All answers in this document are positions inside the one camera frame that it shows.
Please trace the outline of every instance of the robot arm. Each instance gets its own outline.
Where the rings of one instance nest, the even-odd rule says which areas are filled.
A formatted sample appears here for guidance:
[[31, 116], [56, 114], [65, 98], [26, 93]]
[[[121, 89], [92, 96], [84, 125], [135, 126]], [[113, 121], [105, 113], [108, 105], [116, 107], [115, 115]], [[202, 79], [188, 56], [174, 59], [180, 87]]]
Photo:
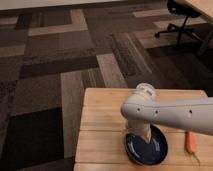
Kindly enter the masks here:
[[150, 140], [150, 124], [213, 135], [213, 98], [158, 102], [155, 89], [140, 84], [123, 103], [122, 115], [127, 119], [127, 129]]

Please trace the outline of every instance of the wooden tabletop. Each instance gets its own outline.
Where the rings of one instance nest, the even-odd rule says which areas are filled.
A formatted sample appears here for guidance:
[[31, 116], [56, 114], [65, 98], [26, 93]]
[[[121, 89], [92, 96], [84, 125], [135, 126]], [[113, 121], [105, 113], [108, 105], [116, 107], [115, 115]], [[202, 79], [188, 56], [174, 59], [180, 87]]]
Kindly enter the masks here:
[[[182, 130], [158, 126], [168, 141], [168, 156], [157, 166], [132, 163], [123, 145], [125, 119], [120, 114], [122, 102], [132, 89], [87, 89], [84, 98], [75, 171], [194, 171], [213, 170], [213, 137], [195, 134], [201, 166], [184, 150]], [[203, 91], [157, 90], [157, 100], [206, 98]]]
[[199, 11], [210, 21], [213, 20], [213, 0], [184, 0], [192, 8]]

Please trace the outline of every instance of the carrot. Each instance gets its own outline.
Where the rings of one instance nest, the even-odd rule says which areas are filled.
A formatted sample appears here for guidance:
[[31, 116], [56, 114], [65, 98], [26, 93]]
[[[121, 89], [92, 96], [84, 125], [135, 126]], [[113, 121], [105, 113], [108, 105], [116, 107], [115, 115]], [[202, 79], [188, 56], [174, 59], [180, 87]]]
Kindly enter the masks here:
[[188, 131], [186, 132], [185, 141], [186, 141], [186, 143], [185, 143], [186, 151], [190, 154], [196, 153], [197, 144], [196, 144], [195, 136], [192, 132], [188, 132]]

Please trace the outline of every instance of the desk leg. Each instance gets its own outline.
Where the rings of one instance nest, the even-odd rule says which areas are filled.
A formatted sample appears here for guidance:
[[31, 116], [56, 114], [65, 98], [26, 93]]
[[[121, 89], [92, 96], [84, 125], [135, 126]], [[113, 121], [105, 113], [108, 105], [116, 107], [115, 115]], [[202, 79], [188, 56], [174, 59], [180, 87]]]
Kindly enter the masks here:
[[213, 37], [213, 28], [210, 30], [209, 34], [207, 35], [203, 44], [201, 45], [201, 47], [198, 51], [198, 56], [201, 56], [205, 52], [205, 50], [208, 47], [208, 44], [211, 41], [212, 37]]

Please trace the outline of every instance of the floor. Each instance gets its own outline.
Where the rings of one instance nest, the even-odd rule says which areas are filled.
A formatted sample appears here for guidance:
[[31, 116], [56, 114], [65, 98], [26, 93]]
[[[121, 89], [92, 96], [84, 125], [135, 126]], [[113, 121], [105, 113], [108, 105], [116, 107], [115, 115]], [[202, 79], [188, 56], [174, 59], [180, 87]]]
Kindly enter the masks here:
[[[175, 34], [153, 37], [183, 21], [156, 1], [1, 15], [1, 170], [72, 170], [88, 87], [147, 82], [213, 96], [213, 43], [197, 57], [188, 37], [178, 49]], [[201, 37], [210, 29], [188, 24]]]

